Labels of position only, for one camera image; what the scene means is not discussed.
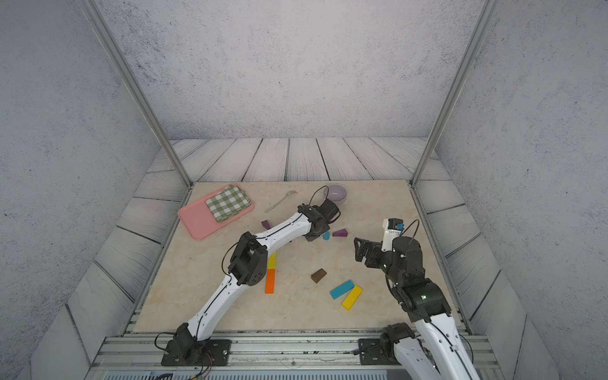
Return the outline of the yellow long block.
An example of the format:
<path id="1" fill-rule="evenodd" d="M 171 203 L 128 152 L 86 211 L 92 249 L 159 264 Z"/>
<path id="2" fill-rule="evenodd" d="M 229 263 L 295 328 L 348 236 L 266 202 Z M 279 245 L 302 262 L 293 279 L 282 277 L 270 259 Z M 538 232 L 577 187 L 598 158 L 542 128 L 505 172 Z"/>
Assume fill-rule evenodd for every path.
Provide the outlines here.
<path id="1" fill-rule="evenodd" d="M 277 252 L 273 253 L 269 257 L 268 270 L 275 270 L 276 269 L 276 259 L 277 259 Z"/>
<path id="2" fill-rule="evenodd" d="M 342 302 L 342 307 L 345 308 L 345 310 L 351 310 L 351 308 L 354 306 L 354 304 L 362 293 L 363 289 L 360 286 L 354 286 L 354 288 L 349 291 L 345 300 Z"/>

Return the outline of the orange long block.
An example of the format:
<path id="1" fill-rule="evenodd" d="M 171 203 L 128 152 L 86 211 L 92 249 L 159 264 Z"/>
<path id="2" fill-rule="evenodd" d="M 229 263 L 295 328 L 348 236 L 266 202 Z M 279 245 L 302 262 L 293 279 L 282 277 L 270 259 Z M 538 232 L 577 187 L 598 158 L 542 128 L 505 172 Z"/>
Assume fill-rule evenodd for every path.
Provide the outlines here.
<path id="1" fill-rule="evenodd" d="M 274 293 L 275 289 L 275 281 L 276 281 L 276 271 L 275 269 L 268 269 L 265 277 L 265 289 L 264 292 L 267 295 L 271 295 Z"/>

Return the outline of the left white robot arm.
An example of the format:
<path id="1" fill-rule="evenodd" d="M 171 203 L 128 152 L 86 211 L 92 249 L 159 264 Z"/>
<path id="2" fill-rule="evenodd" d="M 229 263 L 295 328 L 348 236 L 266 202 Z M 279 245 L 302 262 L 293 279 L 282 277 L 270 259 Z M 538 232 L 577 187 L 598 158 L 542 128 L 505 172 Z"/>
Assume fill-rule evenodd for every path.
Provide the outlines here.
<path id="1" fill-rule="evenodd" d="M 200 311 L 177 328 L 172 343 L 186 352 L 208 340 L 236 300 L 264 279 L 271 254 L 300 237 L 312 242 L 329 231 L 330 225 L 339 217 L 339 208 L 327 199 L 320 205 L 298 206 L 291 218 L 270 230 L 242 234 L 222 283 Z"/>

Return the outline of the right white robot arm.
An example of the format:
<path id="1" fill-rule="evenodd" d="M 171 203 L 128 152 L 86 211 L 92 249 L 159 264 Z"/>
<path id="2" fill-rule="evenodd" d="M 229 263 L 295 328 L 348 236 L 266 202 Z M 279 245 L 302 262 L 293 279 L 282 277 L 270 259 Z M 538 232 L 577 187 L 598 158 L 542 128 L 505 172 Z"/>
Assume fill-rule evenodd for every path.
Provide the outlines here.
<path id="1" fill-rule="evenodd" d="M 479 379 L 443 291 L 425 275 L 418 240 L 399 236 L 384 251 L 380 242 L 356 237 L 354 246 L 357 261 L 383 271 L 389 292 L 415 326 L 383 329 L 379 343 L 386 359 L 412 379 Z"/>

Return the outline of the lilac bowl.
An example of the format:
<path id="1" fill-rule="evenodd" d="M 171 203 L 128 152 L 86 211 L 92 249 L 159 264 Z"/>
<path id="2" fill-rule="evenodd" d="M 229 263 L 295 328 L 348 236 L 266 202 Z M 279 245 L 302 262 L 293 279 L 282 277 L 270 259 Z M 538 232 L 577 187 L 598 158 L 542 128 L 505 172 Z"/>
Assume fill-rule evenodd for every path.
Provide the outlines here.
<path id="1" fill-rule="evenodd" d="M 342 205 L 347 199 L 347 191 L 341 185 L 327 185 L 324 188 L 324 198 L 332 201 L 337 206 Z"/>

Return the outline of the dark brown block centre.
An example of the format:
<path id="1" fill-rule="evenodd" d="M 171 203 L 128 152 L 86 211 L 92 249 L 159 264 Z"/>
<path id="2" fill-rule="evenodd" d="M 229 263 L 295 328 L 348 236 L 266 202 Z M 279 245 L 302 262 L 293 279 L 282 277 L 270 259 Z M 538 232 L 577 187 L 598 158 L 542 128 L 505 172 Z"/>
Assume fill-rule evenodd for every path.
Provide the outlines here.
<path id="1" fill-rule="evenodd" d="M 324 270 L 324 269 L 318 269 L 316 272 L 314 272 L 310 276 L 310 278 L 312 279 L 313 282 L 319 283 L 326 275 L 327 275 L 326 270 Z"/>

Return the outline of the teal flat block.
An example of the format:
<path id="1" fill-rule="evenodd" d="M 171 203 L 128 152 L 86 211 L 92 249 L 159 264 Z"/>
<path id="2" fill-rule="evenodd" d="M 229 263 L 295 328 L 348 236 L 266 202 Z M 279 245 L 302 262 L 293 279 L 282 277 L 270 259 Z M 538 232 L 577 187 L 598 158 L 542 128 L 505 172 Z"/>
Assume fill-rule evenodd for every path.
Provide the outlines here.
<path id="1" fill-rule="evenodd" d="M 348 294 L 355 287 L 354 283 L 351 280 L 347 280 L 341 285 L 330 291 L 330 295 L 333 299 L 338 299 L 342 295 Z"/>

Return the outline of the green checkered cloth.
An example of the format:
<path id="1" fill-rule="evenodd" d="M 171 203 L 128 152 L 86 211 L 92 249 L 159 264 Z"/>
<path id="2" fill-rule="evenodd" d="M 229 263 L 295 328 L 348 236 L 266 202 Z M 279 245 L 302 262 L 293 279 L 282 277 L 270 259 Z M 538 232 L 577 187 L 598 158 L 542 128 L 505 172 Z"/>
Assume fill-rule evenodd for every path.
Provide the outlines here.
<path id="1" fill-rule="evenodd" d="M 251 205 L 246 192 L 236 185 L 228 185 L 205 201 L 209 211 L 218 223 L 240 214 Z"/>

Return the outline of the pink plastic tray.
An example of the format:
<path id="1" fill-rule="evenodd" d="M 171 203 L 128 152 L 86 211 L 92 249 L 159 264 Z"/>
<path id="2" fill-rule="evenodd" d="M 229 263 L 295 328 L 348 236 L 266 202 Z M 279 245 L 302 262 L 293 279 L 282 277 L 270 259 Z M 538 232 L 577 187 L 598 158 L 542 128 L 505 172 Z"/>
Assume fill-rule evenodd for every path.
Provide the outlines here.
<path id="1" fill-rule="evenodd" d="M 213 193 L 198 199 L 188 206 L 182 207 L 182 209 L 180 209 L 178 212 L 180 221 L 182 221 L 186 230 L 190 233 L 190 236 L 195 240 L 206 238 L 207 236 L 215 233 L 215 231 L 224 228 L 229 223 L 232 223 L 241 216 L 251 212 L 255 208 L 255 203 L 251 200 L 251 205 L 243 212 L 222 223 L 218 223 L 212 213 L 209 211 L 205 201 L 219 193 L 221 190 L 226 188 L 226 186 L 217 189 Z"/>

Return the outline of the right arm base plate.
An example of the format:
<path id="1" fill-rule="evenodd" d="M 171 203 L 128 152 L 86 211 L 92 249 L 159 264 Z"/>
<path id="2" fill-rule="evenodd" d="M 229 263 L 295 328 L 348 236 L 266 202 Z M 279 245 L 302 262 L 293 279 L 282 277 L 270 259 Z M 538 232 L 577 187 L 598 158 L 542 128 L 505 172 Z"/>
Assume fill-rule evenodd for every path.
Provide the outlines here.
<path id="1" fill-rule="evenodd" d="M 358 347 L 352 353 L 359 358 L 359 363 L 364 366 L 402 365 L 398 361 L 396 346 L 398 344 L 412 343 L 413 339 L 402 339 L 397 342 L 385 340 L 384 338 L 362 338 L 358 340 Z"/>

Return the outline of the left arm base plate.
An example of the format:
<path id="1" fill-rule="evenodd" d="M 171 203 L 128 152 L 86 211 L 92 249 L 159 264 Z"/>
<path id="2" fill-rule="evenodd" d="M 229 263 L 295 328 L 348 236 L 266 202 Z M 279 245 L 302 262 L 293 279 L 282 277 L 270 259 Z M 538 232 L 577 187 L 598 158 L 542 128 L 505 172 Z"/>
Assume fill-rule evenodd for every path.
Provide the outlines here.
<path id="1" fill-rule="evenodd" d="M 162 367 L 226 367 L 231 351 L 231 340 L 205 340 L 188 347 L 171 340 L 161 359 Z"/>

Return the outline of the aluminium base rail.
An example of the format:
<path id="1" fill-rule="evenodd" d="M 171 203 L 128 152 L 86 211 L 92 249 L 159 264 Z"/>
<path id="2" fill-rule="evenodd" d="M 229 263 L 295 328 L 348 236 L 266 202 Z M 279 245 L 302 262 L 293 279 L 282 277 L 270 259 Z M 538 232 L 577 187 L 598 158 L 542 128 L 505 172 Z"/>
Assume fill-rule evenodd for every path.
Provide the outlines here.
<path id="1" fill-rule="evenodd" d="M 377 330 L 218 332 L 231 341 L 224 367 L 204 379 L 407 379 L 398 365 L 361 364 L 359 340 Z M 189 379 L 200 366 L 163 367 L 161 347 L 169 336 L 151 333 L 109 337 L 93 360 L 88 379 Z"/>

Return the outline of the right aluminium frame post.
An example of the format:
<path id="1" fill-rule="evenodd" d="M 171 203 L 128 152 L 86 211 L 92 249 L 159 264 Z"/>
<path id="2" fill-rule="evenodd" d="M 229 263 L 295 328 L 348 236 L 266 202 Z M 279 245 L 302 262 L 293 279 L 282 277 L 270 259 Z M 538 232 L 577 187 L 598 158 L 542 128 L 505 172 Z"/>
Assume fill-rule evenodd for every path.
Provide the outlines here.
<path id="1" fill-rule="evenodd" d="M 447 126 L 449 116 L 451 115 L 451 112 L 458 100 L 459 94 L 462 92 L 467 75 L 473 67 L 478 52 L 481 49 L 483 40 L 489 30 L 490 25 L 492 24 L 492 19 L 497 12 L 497 6 L 499 3 L 500 2 L 498 0 L 487 0 L 484 2 L 481 8 L 478 21 L 462 55 L 458 69 L 454 75 L 454 79 L 451 82 L 451 86 L 440 108 L 438 117 L 436 118 L 435 123 L 433 124 L 433 127 L 429 133 L 421 159 L 419 160 L 414 171 L 413 178 L 410 181 L 411 188 L 416 188 L 418 182 L 422 179 L 428 162 L 431 159 L 432 152 L 435 150 L 441 135 Z"/>

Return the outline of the aluminium frame post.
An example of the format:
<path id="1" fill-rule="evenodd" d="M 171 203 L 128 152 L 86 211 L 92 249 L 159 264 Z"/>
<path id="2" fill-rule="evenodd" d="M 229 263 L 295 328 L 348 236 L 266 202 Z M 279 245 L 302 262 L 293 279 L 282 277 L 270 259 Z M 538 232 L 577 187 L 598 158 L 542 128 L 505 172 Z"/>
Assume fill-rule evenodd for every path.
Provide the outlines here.
<path id="1" fill-rule="evenodd" d="M 190 189 L 193 187 L 193 180 L 187 174 L 180 158 L 178 157 L 175 149 L 162 128 L 158 117 L 155 115 L 150 102 L 147 100 L 141 86 L 139 85 L 136 76 L 133 74 L 124 54 L 120 50 L 115 38 L 113 37 L 109 27 L 107 26 L 101 11 L 97 4 L 93 0 L 79 0 L 77 1 L 81 11 L 86 17 L 87 21 L 98 38 L 104 51 L 112 61 L 113 66 L 117 69 L 122 82 L 125 84 L 128 93 L 130 93 L 133 101 L 136 103 L 139 111 L 147 123 L 147 126 L 152 131 L 155 139 L 157 139 L 161 149 L 165 152 L 170 164 L 177 171 L 178 176 Z"/>
<path id="2" fill-rule="evenodd" d="M 449 116 L 451 115 L 451 112 L 458 100 L 459 94 L 462 92 L 467 75 L 473 67 L 478 52 L 481 49 L 483 40 L 489 30 L 490 25 L 492 24 L 492 19 L 497 12 L 497 6 L 499 3 L 500 2 L 498 0 L 487 0 L 484 2 L 481 8 L 478 21 L 462 55 L 458 69 L 454 75 L 454 79 L 451 82 L 451 86 L 440 108 L 438 117 L 436 118 L 435 123 L 433 124 L 433 127 L 429 133 L 421 159 L 419 160 L 414 171 L 413 178 L 410 181 L 411 188 L 416 188 L 418 182 L 422 179 L 428 162 L 431 159 L 432 152 L 435 150 L 441 135 L 447 126 Z"/>

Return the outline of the left aluminium frame post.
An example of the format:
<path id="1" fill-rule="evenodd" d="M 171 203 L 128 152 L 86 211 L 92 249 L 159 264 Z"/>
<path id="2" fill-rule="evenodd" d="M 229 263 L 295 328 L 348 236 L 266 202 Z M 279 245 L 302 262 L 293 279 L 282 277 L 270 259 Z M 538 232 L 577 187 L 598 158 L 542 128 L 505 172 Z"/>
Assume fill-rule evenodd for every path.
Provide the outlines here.
<path id="1" fill-rule="evenodd" d="M 193 180 L 187 174 L 180 158 L 178 157 L 175 149 L 162 128 L 158 117 L 155 115 L 150 102 L 147 100 L 141 86 L 139 85 L 136 76 L 133 74 L 124 54 L 120 50 L 115 38 L 113 37 L 109 27 L 107 26 L 101 11 L 97 4 L 93 0 L 79 0 L 77 1 L 81 11 L 86 17 L 87 21 L 98 38 L 104 51 L 112 61 L 113 66 L 117 69 L 122 82 L 125 84 L 128 93 L 130 93 L 133 101 L 136 103 L 139 111 L 147 123 L 147 126 L 152 131 L 155 139 L 157 139 L 161 149 L 165 152 L 170 164 L 177 171 L 178 176 L 190 189 L 193 187 Z"/>

